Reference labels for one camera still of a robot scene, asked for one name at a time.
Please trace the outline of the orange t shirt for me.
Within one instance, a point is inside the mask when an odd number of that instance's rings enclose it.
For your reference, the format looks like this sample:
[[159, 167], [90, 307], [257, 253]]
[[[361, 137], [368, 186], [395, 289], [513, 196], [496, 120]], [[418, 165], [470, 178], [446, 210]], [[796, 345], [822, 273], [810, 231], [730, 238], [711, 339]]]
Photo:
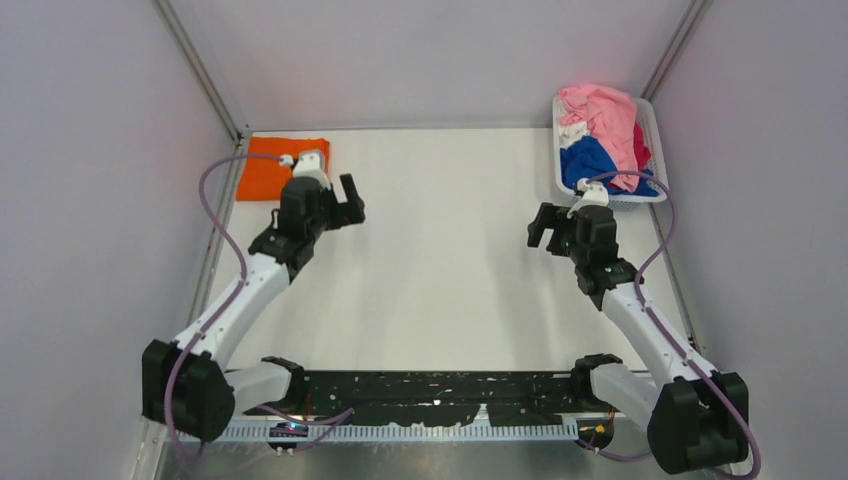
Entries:
[[284, 155], [297, 158], [309, 150], [320, 150], [325, 160], [330, 160], [330, 142], [324, 138], [253, 137], [248, 148], [251, 157], [245, 161], [235, 199], [238, 202], [278, 200], [292, 177], [291, 169], [283, 166], [280, 158]]

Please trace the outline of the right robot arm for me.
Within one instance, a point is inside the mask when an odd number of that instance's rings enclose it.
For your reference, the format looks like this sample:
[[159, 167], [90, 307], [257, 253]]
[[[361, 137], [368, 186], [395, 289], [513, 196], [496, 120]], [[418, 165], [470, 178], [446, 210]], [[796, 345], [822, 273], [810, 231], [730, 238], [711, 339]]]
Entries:
[[650, 454], [668, 474], [717, 468], [747, 460], [749, 391], [736, 373], [721, 372], [669, 325], [650, 298], [643, 275], [619, 254], [612, 210], [543, 203], [528, 224], [528, 246], [545, 231], [553, 256], [574, 264], [579, 290], [625, 336], [649, 379], [621, 361], [593, 356], [577, 363], [574, 403], [603, 403], [624, 413], [645, 433]]

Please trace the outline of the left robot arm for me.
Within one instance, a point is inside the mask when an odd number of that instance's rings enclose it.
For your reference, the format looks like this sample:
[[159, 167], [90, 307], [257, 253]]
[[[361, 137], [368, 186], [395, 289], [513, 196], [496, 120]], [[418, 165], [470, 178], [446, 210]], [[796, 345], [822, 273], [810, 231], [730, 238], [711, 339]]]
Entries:
[[293, 414], [305, 405], [301, 365], [274, 356], [250, 368], [228, 365], [260, 314], [313, 258], [321, 235], [364, 222], [365, 203], [353, 176], [339, 180], [343, 201], [332, 185], [291, 178], [270, 224], [241, 254], [240, 271], [221, 295], [173, 340], [150, 342], [141, 357], [145, 418], [211, 442], [236, 414], [263, 405]]

